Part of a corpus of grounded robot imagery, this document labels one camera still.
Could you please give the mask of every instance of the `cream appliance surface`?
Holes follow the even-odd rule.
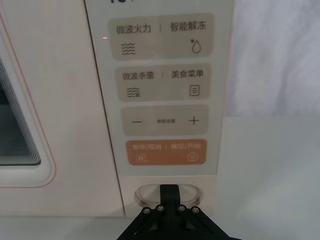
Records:
[[[120,2],[85,4],[125,213],[179,184],[212,214],[233,0]]]
[[[0,1],[0,215],[122,216],[81,1]]]

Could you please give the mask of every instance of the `plus button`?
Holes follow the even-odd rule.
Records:
[[[196,122],[199,122],[199,119],[196,119],[196,117],[193,116],[193,119],[192,119],[192,120],[189,120],[189,122],[192,122],[192,125],[195,125]]]

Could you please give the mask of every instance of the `orange button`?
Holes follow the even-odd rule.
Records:
[[[126,143],[128,160],[134,166],[201,165],[206,162],[204,139],[134,140]]]

